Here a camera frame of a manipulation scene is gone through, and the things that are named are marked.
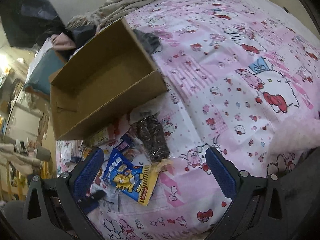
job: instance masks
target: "cardboard box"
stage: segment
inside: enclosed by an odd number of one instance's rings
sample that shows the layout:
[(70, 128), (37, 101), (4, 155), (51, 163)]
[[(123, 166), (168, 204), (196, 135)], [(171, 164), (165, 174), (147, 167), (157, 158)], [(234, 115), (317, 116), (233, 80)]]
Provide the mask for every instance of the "cardboard box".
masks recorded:
[(89, 41), (51, 79), (56, 139), (84, 139), (166, 91), (124, 19)]

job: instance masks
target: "metal bolt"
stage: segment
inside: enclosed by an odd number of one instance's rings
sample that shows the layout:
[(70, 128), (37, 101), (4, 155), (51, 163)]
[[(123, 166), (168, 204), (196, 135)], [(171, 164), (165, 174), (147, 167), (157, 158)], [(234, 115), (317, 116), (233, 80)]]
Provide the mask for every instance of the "metal bolt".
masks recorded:
[(36, 175), (36, 176), (34, 176), (34, 177), (32, 178), (32, 180), (33, 180), (33, 181), (38, 181), (39, 178), (40, 178), (39, 175)]
[(271, 175), (270, 175), (270, 178), (271, 178), (272, 180), (277, 180), (277, 179), (278, 179), (278, 176), (277, 176), (276, 174), (271, 174)]
[(70, 174), (69, 171), (65, 171), (65, 172), (61, 173), (60, 176), (63, 177), (63, 178), (67, 178), (67, 177), (69, 177), (69, 174)]
[(241, 175), (242, 177), (248, 177), (248, 176), (249, 176), (249, 172), (247, 172), (247, 171), (240, 171), (240, 175)]

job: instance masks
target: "pink fluffy cloth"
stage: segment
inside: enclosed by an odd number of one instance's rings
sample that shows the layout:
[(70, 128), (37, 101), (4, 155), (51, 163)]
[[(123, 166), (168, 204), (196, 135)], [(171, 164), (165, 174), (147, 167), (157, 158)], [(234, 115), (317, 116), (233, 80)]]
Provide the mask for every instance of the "pink fluffy cloth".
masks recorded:
[(268, 153), (285, 154), (320, 146), (320, 120), (287, 118), (270, 142)]

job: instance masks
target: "hello kitty bedsheet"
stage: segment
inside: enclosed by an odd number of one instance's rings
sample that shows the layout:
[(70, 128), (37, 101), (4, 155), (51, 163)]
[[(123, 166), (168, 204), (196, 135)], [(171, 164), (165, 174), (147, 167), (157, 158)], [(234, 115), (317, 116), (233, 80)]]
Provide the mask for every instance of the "hello kitty bedsheet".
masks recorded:
[[(89, 218), (106, 239), (190, 237), (209, 230), (231, 201), (205, 163), (209, 146), (254, 176), (294, 168), (300, 155), (272, 155), (268, 145), (285, 118), (318, 117), (320, 42), (267, 0), (156, 0), (126, 20), (161, 38), (153, 58), (168, 92), (123, 117), (117, 138), (141, 113), (159, 112), (172, 165), (148, 206), (119, 193), (117, 208), (103, 200)], [(57, 159), (70, 142), (58, 144)], [(102, 148), (108, 155), (112, 144)], [(58, 162), (60, 172), (72, 168)], [(117, 194), (101, 177), (93, 185)]]

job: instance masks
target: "blue and yellow snack package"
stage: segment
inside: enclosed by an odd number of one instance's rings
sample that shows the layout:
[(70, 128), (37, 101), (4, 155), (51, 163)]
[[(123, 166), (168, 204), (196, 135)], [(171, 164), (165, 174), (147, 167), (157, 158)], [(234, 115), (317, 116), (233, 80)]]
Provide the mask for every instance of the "blue and yellow snack package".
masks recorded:
[(114, 148), (102, 179), (146, 206), (155, 188), (159, 172), (168, 164), (171, 164), (171, 161), (163, 160), (151, 165), (134, 166)]

